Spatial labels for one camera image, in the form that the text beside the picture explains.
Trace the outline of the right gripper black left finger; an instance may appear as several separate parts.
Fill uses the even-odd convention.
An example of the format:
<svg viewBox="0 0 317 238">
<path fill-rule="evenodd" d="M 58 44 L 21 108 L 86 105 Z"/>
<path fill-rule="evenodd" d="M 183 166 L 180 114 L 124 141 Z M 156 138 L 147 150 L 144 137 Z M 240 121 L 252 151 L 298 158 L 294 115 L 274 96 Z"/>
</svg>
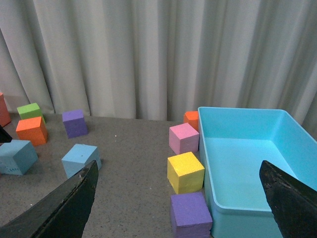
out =
<svg viewBox="0 0 317 238">
<path fill-rule="evenodd" d="M 96 161 L 0 229 L 2 238 L 80 238 L 95 200 Z"/>
</svg>

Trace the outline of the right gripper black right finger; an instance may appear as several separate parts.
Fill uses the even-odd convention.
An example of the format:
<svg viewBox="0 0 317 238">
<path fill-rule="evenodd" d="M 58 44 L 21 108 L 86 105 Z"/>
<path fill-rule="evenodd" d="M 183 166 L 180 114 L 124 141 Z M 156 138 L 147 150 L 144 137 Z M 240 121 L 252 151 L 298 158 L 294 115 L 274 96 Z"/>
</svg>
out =
<svg viewBox="0 0 317 238">
<path fill-rule="evenodd" d="M 282 236 L 315 238 L 317 192 L 266 160 L 262 161 L 259 176 Z"/>
</svg>

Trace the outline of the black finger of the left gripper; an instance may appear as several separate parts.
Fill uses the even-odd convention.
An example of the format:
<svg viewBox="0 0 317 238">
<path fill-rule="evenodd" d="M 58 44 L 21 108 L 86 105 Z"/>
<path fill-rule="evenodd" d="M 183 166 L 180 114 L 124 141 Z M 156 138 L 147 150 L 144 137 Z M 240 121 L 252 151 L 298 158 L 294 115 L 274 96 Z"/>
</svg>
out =
<svg viewBox="0 0 317 238">
<path fill-rule="evenodd" d="M 0 143 L 10 143 L 12 137 L 5 131 L 5 129 L 0 126 Z"/>
</svg>

